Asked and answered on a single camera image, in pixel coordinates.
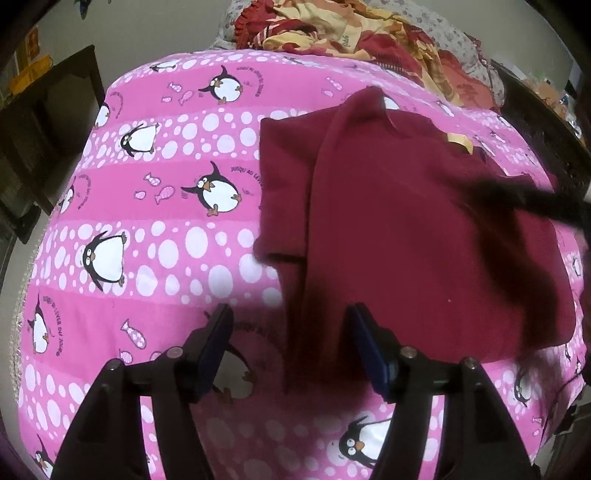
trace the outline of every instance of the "red garment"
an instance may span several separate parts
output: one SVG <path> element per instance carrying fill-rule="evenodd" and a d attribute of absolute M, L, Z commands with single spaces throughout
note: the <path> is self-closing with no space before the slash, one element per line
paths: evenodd
<path fill-rule="evenodd" d="M 463 186 L 501 169 L 429 119 L 385 110 L 383 96 L 370 87 L 261 122 L 255 254 L 279 272 L 288 381 L 360 373 L 342 322 L 358 301 L 402 344 L 442 361 L 567 342 L 573 299 L 551 222 L 475 204 Z"/>

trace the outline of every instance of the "screw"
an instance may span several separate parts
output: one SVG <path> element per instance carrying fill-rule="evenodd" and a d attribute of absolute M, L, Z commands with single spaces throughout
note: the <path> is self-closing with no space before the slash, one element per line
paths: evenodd
<path fill-rule="evenodd" d="M 417 356 L 417 350 L 411 346 L 403 346 L 400 349 L 400 355 L 406 358 L 415 358 Z"/>
<path fill-rule="evenodd" d="M 469 356 L 464 360 L 464 365 L 466 365 L 470 370 L 474 370 L 478 367 L 478 360 Z"/>
<path fill-rule="evenodd" d="M 109 360 L 107 362 L 107 369 L 108 370 L 117 370 L 121 365 L 123 364 L 123 362 L 121 360 L 119 360 L 118 358 L 112 358 L 111 360 Z"/>
<path fill-rule="evenodd" d="M 174 346 L 166 352 L 168 358 L 179 358 L 183 354 L 183 349 L 179 346 Z"/>

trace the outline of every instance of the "crumpled blanket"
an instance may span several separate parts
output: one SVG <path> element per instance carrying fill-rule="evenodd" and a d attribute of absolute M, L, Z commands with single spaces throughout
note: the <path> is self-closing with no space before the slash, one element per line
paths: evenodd
<path fill-rule="evenodd" d="M 378 63 L 463 105 L 433 40 L 404 17 L 361 0 L 257 0 L 242 11 L 235 30 L 238 48 Z"/>

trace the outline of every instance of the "yellow object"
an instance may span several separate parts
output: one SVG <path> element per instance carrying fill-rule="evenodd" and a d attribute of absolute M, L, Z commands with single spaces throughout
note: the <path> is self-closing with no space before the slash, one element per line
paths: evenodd
<path fill-rule="evenodd" d="M 10 81 L 10 91 L 13 95 L 18 95 L 35 80 L 47 73 L 51 67 L 53 67 L 51 56 L 45 55 L 41 57 L 39 60 L 31 63 L 17 77 L 14 77 Z"/>
<path fill-rule="evenodd" d="M 472 152 L 474 151 L 474 146 L 472 145 L 472 142 L 470 141 L 470 139 L 466 135 L 448 133 L 447 134 L 447 141 L 452 142 L 452 143 L 458 143 L 458 144 L 464 146 L 464 148 L 466 150 L 468 150 L 468 153 L 470 155 L 472 155 Z"/>

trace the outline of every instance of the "bed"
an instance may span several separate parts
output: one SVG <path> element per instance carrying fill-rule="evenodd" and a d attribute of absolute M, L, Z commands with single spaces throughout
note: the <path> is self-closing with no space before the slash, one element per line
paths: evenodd
<path fill-rule="evenodd" d="M 214 88 L 220 78 L 236 83 L 222 98 Z M 23 444 L 40 472 L 51 474 L 72 418 L 108 359 L 154 359 L 181 345 L 224 302 L 236 312 L 235 352 L 227 359 L 235 368 L 193 408 L 216 478 L 369 477 L 371 466 L 348 459 L 340 440 L 361 419 L 387 424 L 395 406 L 364 383 L 352 384 L 350 395 L 322 388 L 283 395 L 281 287 L 252 248 L 261 119 L 335 106 L 370 85 L 389 98 L 386 108 L 465 134 L 507 175 L 526 173 L 536 185 L 550 186 L 502 117 L 455 107 L 368 63 L 218 50 L 175 54 L 124 74 L 107 91 L 17 307 L 15 401 Z M 214 212 L 191 190 L 219 174 L 240 199 Z M 572 230 L 557 225 L 556 234 L 576 308 L 571 341 L 519 363 L 485 365 L 531 460 L 583 388 L 581 378 L 570 381 L 586 352 L 579 247 Z M 147 399 L 141 412 L 148 466 L 154 479 L 163 479 Z M 434 475 L 443 414 L 444 400 L 435 397 L 421 479 Z M 49 462 L 41 461 L 44 451 Z"/>

